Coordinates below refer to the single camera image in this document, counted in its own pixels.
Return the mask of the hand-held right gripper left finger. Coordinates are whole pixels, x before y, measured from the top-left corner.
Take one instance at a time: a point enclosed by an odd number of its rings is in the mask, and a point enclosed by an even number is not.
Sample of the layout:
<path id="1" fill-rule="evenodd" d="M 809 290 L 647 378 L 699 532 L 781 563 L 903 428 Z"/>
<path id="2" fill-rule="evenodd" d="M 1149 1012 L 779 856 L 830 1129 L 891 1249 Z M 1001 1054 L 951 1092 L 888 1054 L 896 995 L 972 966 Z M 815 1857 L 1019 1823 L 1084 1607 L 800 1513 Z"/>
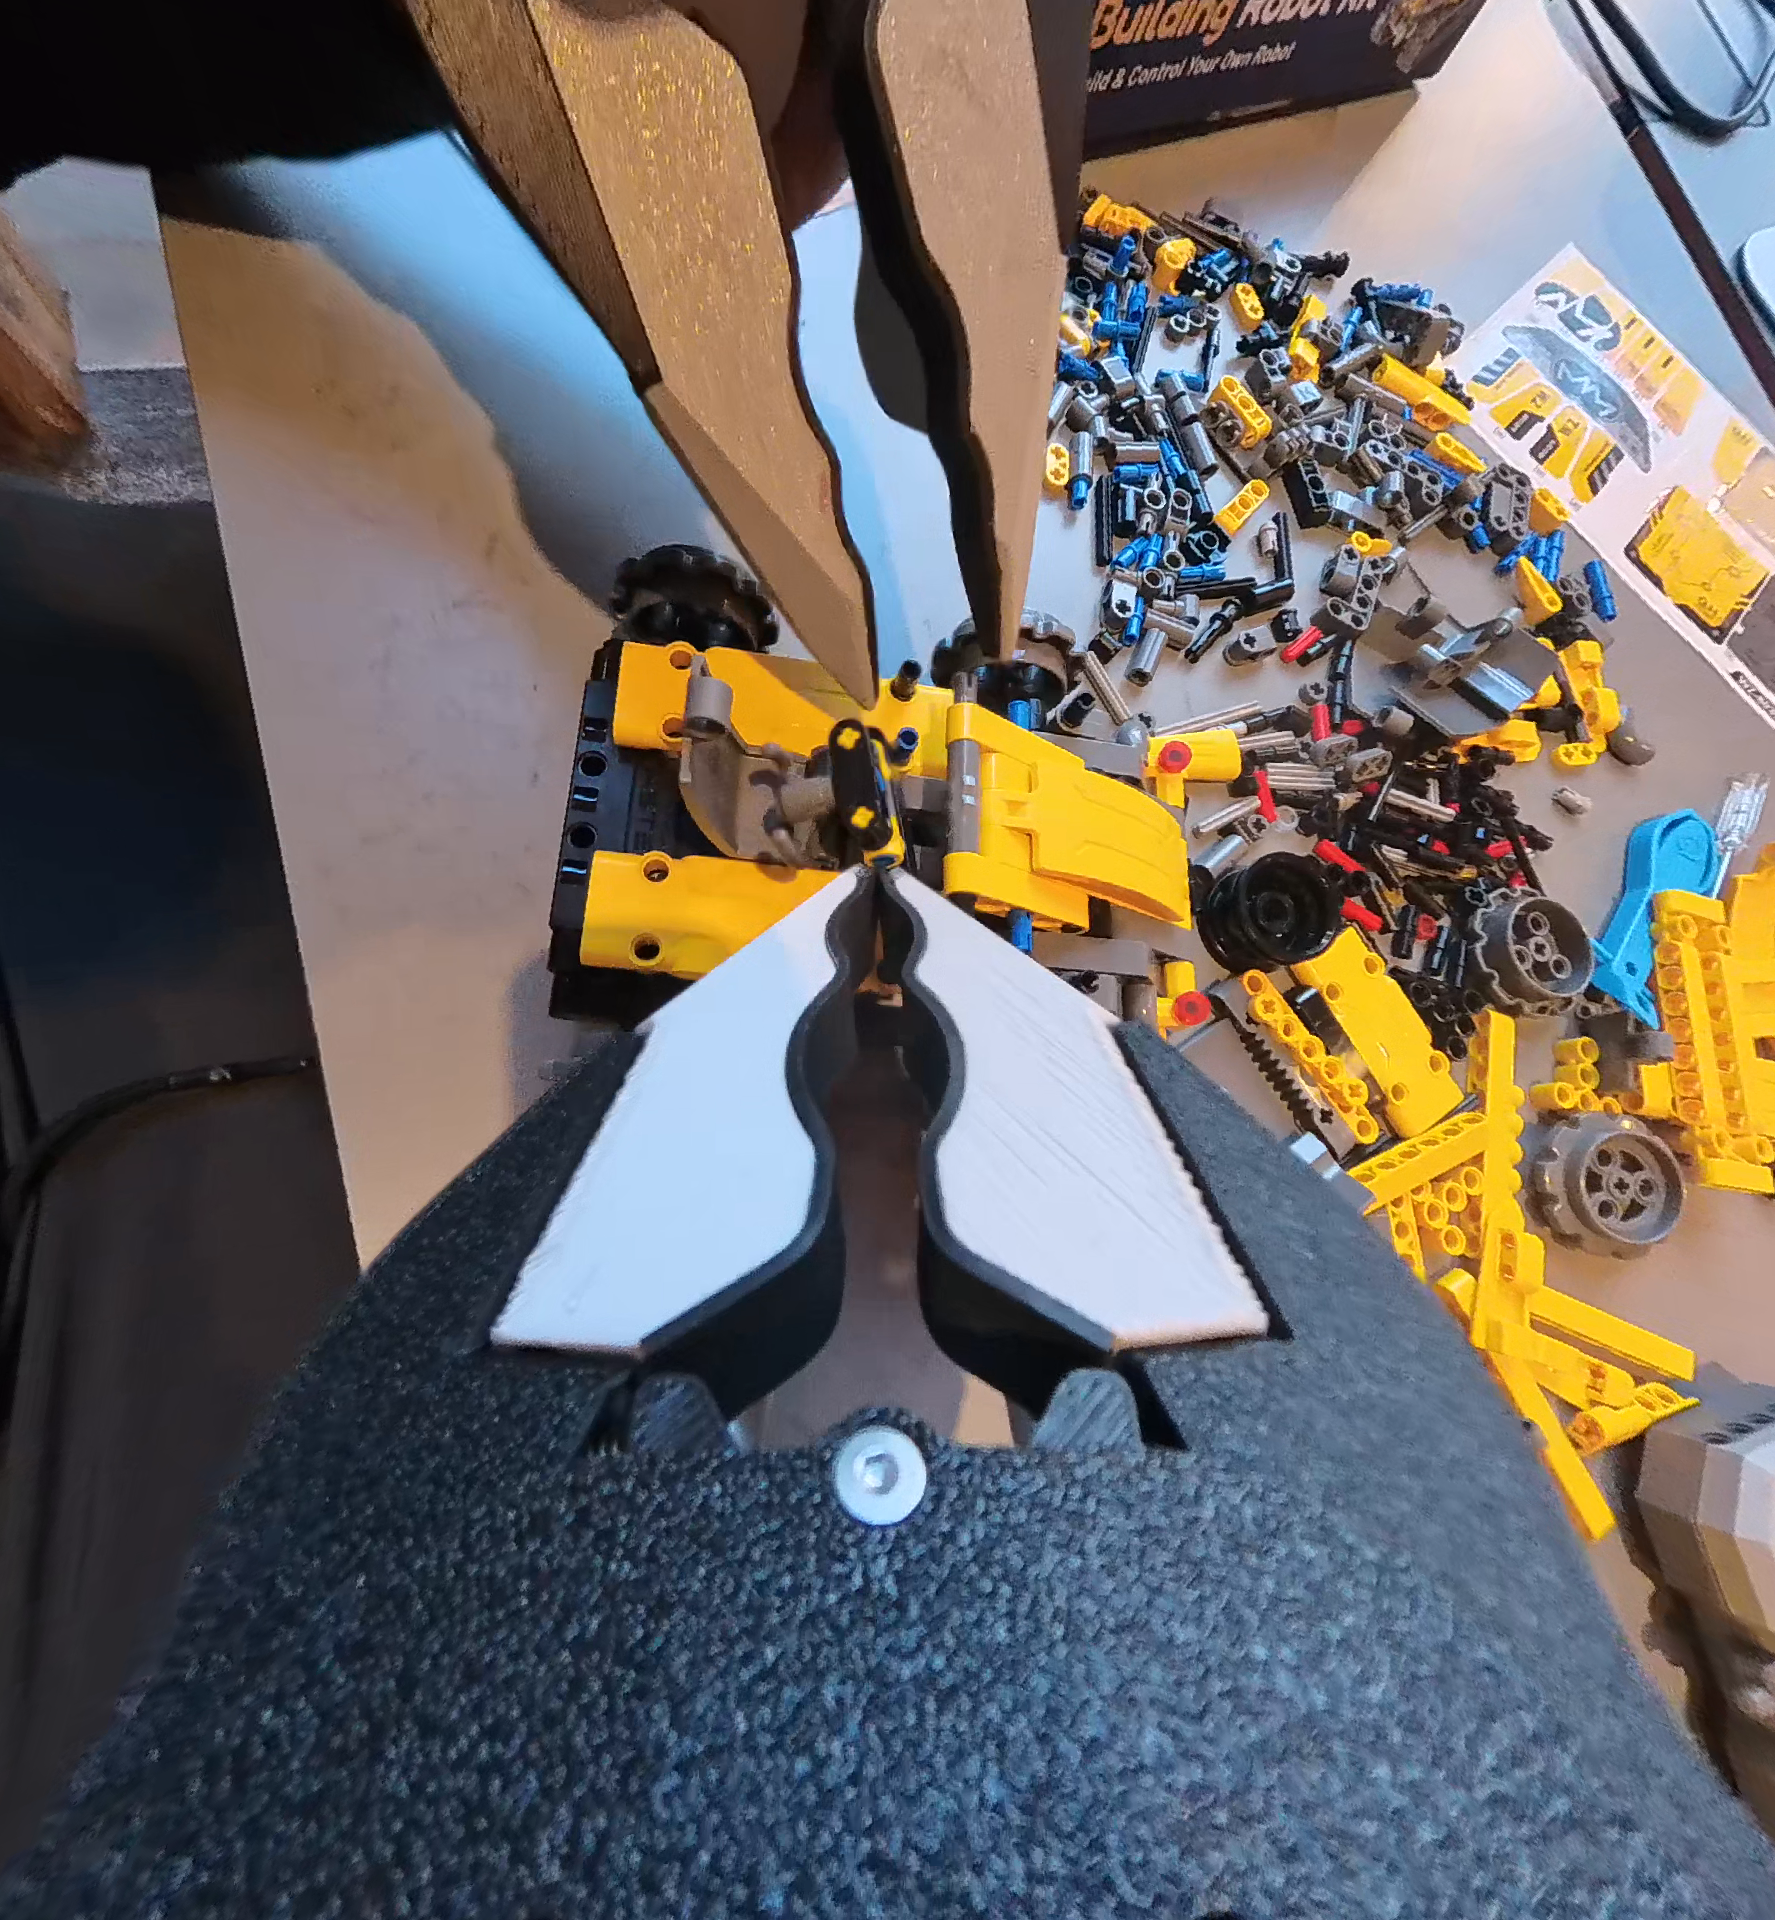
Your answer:
<path id="1" fill-rule="evenodd" d="M 746 1413 L 835 1330 L 827 1096 L 856 1054 L 876 877 L 845 869 L 644 1021 L 489 1343 L 703 1380 Z"/>

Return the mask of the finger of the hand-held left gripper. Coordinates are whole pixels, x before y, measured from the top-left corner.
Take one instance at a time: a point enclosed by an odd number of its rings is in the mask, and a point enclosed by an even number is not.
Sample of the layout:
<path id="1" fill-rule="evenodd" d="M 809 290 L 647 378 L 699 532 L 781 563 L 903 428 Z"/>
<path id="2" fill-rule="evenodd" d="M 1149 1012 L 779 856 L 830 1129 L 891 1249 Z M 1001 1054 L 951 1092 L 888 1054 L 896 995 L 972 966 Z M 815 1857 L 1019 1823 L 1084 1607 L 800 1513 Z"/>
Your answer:
<path id="1" fill-rule="evenodd" d="M 876 611 L 797 343 L 800 278 L 740 62 L 668 5 L 411 2 L 495 186 L 793 633 L 861 704 Z"/>
<path id="2" fill-rule="evenodd" d="M 860 202 L 923 367 L 976 636 L 1012 659 L 1061 265 L 1029 5 L 871 5 L 856 125 Z"/>

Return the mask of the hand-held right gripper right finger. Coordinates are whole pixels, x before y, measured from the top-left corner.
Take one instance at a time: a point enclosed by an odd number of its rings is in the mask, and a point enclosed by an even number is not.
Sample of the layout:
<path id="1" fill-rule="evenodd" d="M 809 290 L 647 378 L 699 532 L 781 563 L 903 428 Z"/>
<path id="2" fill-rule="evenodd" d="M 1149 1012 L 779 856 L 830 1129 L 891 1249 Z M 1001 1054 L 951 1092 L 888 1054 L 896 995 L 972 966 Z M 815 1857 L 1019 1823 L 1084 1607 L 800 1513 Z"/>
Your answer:
<path id="1" fill-rule="evenodd" d="M 951 1359 L 1044 1413 L 1069 1373 L 1270 1335 L 1127 1059 L 1144 1030 L 905 877 L 885 877 L 885 956 L 925 1107 L 921 1306 Z"/>

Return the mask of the yellow toy vehicle assembly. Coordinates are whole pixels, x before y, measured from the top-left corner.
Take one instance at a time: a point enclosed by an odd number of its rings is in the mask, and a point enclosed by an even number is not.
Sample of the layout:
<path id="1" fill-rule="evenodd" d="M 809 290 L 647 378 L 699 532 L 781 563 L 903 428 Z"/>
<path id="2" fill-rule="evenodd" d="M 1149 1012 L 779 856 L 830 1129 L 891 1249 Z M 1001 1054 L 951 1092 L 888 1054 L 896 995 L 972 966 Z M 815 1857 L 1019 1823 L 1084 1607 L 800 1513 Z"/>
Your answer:
<path id="1" fill-rule="evenodd" d="M 1041 731 L 1098 680 L 1036 612 L 1017 659 L 963 625 L 863 707 L 779 657 L 756 578 L 696 545 L 621 561 L 611 612 L 555 859 L 554 1019 L 636 1027 L 850 868 L 903 869 L 1161 1038 L 1215 1019 L 1183 810 L 1237 774 L 1228 731 Z M 823 748 L 835 819 L 797 864 L 760 832 L 752 774 Z"/>

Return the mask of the person's left forearm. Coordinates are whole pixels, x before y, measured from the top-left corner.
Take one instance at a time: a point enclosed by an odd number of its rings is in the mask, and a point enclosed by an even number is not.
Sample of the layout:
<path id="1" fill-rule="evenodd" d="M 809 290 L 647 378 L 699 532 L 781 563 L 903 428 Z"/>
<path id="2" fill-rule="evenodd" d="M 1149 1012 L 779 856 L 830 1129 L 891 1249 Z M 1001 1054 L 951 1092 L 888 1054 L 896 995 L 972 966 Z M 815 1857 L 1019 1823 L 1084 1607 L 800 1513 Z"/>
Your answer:
<path id="1" fill-rule="evenodd" d="M 80 158 L 185 174 L 443 133 L 390 2 L 0 2 L 0 188 Z"/>

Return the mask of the grey desk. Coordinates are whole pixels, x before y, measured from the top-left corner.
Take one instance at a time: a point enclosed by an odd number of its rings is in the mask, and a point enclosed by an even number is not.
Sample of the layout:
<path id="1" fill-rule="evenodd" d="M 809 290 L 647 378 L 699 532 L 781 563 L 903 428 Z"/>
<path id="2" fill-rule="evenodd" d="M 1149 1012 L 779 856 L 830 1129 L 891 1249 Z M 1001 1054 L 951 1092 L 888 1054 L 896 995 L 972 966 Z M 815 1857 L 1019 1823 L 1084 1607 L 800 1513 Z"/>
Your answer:
<path id="1" fill-rule="evenodd" d="M 1577 245 L 1775 439 L 1775 417 L 1596 83 L 1568 5 L 1485 5 L 1417 94 L 1215 133 L 1092 167 L 1146 206 L 1215 201 L 1356 274 L 1436 288 L 1480 323 Z M 564 733 L 621 555 L 721 546 L 613 352 L 447 137 L 338 163 L 244 163 L 159 186 L 228 577 L 359 1260 L 571 1059 L 544 1014 Z M 853 337 L 853 210 L 800 232 L 801 359 L 835 434 L 876 600 L 914 653 L 967 612 L 946 486 L 876 408 Z M 1625 832 L 1716 808 L 1775 733 L 1621 589 L 1614 684 L 1656 759 L 1596 765 L 1563 899 L 1600 909 Z M 1010 1440 L 914 1298 L 921 1117 L 891 1063 L 838 1093 L 860 1254 L 831 1343 L 749 1426 L 793 1447 L 901 1406 Z M 1643 1260 L 1550 1254 L 1550 1278 L 1775 1383 L 1775 1203 L 1691 1194 Z"/>

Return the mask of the dark blue cardboard kit box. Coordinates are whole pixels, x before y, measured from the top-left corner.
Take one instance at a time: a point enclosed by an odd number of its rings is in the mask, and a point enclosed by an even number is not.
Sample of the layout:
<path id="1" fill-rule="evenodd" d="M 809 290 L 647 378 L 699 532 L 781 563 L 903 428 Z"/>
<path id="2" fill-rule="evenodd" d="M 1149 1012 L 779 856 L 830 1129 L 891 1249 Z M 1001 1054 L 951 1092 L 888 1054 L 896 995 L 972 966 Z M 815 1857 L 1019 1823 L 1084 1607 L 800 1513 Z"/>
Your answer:
<path id="1" fill-rule="evenodd" d="M 1380 97 L 1450 59 L 1480 2 L 1098 2 L 1084 154 Z"/>

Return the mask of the plain black tyre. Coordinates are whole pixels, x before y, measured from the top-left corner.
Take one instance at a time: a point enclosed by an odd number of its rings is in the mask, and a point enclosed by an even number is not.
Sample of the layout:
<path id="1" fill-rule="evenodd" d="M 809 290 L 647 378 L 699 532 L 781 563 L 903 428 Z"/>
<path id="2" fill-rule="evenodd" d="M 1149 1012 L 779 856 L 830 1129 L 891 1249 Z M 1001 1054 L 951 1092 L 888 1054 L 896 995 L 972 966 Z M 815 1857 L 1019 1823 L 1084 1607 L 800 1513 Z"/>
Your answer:
<path id="1" fill-rule="evenodd" d="M 1195 866 L 1189 898 L 1198 939 L 1230 974 L 1318 958 L 1346 924 L 1332 868 L 1311 854 L 1262 852 L 1212 874 Z"/>

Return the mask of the pile of mixed small pieces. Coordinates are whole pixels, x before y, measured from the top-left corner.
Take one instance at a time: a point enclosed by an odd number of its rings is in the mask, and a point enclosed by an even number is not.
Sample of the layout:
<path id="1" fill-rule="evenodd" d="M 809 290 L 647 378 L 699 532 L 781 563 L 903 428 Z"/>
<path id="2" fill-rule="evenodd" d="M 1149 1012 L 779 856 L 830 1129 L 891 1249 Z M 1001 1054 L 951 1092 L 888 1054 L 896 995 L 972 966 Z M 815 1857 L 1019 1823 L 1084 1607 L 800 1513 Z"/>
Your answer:
<path id="1" fill-rule="evenodd" d="M 1605 674 L 1605 568 L 1471 439 L 1453 310 L 1346 274 L 1212 206 L 1083 191 L 1046 493 L 1089 532 L 1130 718 L 1161 666 L 1261 680 L 1181 727 L 1240 749 L 1225 803 L 1188 802 L 1195 866 L 1311 854 L 1397 972 L 1479 990 L 1474 913 L 1556 899 L 1510 777 L 1651 752 Z"/>

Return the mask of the grey wheel with knobby tyre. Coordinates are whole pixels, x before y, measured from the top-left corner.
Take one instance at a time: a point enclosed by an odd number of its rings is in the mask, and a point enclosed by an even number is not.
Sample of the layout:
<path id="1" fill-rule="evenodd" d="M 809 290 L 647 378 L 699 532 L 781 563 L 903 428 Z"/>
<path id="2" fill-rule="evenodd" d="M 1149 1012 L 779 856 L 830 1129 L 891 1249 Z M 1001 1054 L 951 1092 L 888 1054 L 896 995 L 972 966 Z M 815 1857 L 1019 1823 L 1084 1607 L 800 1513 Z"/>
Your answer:
<path id="1" fill-rule="evenodd" d="M 1470 972 L 1490 1008 L 1519 1019 L 1572 1012 L 1596 977 L 1596 943 L 1572 909 L 1509 890 L 1470 924 Z"/>
<path id="2" fill-rule="evenodd" d="M 1529 1127 L 1523 1179 L 1532 1211 L 1555 1242 L 1615 1260 L 1666 1242 L 1687 1197 L 1672 1145 L 1641 1119 L 1605 1112 Z"/>

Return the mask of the pile of yellow building pieces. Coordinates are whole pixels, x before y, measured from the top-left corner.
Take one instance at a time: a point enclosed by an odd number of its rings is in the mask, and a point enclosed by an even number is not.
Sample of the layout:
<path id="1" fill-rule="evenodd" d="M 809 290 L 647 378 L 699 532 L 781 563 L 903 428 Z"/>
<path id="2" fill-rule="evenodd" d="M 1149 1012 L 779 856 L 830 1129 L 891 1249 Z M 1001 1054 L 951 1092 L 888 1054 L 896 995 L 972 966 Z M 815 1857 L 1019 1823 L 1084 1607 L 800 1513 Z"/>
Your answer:
<path id="1" fill-rule="evenodd" d="M 1775 1194 L 1775 843 L 1711 899 L 1662 892 L 1659 1030 L 1609 1063 L 1568 1033 L 1523 1080 L 1523 1021 L 1471 979 L 1397 972 L 1349 912 L 1318 958 L 1240 972 L 1236 1014 L 1302 1126 L 1341 1156 L 1364 1215 L 1452 1311 L 1540 1441 L 1578 1532 L 1614 1529 L 1591 1457 L 1695 1398 L 1695 1356 L 1559 1289 L 1525 1194 L 1529 1127 L 1635 1117 L 1678 1152 L 1687 1188 Z"/>

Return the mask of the person's leg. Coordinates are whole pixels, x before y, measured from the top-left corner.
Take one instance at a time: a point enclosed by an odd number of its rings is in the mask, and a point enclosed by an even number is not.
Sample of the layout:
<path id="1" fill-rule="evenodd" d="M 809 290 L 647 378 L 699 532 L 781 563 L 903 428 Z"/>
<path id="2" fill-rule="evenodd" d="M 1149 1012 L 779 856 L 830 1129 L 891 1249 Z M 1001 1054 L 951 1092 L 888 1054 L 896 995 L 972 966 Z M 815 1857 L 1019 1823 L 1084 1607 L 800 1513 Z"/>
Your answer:
<path id="1" fill-rule="evenodd" d="M 355 1278 L 211 505 L 0 480 L 0 979 L 31 1096 L 0 1869 L 154 1658 Z"/>

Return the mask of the sticker sheet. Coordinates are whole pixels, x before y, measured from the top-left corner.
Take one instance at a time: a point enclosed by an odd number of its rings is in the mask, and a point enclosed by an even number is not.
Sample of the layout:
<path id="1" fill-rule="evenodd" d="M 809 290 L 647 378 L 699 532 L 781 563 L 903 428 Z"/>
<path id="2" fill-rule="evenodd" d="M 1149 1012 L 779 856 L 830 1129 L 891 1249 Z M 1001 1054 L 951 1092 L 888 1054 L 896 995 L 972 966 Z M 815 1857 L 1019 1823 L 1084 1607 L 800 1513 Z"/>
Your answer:
<path id="1" fill-rule="evenodd" d="M 1471 422 L 1775 733 L 1775 447 L 1577 248 L 1455 352 Z"/>

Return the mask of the grey battery box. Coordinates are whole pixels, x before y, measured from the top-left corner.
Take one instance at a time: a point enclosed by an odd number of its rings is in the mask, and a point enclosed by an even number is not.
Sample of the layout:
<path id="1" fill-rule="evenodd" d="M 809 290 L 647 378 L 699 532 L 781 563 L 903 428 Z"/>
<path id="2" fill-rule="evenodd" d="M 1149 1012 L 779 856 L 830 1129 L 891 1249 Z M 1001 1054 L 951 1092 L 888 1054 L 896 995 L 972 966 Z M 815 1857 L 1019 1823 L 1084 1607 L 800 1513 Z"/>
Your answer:
<path id="1" fill-rule="evenodd" d="M 1775 1843 L 1775 1385 L 1704 1363 L 1643 1434 L 1635 1503 L 1703 1647 L 1725 1768 Z"/>

